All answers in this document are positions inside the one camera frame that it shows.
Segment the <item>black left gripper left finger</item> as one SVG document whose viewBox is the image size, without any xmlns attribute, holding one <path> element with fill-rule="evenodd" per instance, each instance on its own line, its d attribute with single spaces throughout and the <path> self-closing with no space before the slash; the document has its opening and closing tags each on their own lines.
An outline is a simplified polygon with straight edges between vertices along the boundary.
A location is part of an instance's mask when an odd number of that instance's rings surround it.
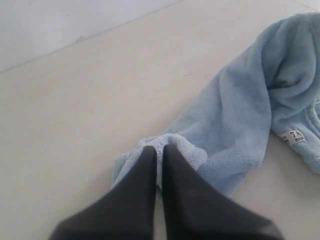
<svg viewBox="0 0 320 240">
<path fill-rule="evenodd" d="M 151 240 L 154 237 L 157 153 L 143 148 L 126 176 L 104 197 L 61 221 L 51 240 Z"/>
</svg>

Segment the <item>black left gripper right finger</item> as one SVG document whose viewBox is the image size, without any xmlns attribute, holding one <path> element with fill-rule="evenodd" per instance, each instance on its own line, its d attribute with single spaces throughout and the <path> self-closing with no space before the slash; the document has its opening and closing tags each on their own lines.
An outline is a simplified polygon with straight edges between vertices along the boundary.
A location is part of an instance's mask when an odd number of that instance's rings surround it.
<svg viewBox="0 0 320 240">
<path fill-rule="evenodd" d="M 162 201 L 169 240 L 276 240 L 278 228 L 223 196 L 168 144 L 162 157 Z"/>
</svg>

